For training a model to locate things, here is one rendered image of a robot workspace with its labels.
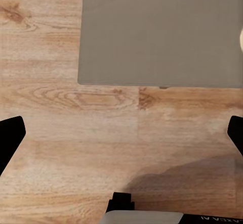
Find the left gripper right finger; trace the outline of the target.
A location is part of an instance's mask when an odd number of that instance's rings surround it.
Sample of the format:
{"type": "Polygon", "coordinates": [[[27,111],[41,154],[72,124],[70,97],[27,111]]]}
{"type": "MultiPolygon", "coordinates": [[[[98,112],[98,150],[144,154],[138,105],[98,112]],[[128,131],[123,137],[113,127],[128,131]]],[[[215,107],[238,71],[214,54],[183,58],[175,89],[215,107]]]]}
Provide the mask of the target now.
{"type": "Polygon", "coordinates": [[[227,133],[243,155],[243,117],[231,116],[227,133]]]}

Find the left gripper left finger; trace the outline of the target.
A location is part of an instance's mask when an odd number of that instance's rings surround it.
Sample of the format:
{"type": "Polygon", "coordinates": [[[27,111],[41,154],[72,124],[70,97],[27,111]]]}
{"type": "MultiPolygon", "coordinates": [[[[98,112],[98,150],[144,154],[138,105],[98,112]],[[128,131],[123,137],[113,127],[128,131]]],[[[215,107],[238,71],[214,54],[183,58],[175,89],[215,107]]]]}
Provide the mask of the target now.
{"type": "Polygon", "coordinates": [[[26,135],[21,116],[0,121],[0,175],[26,135]]]}

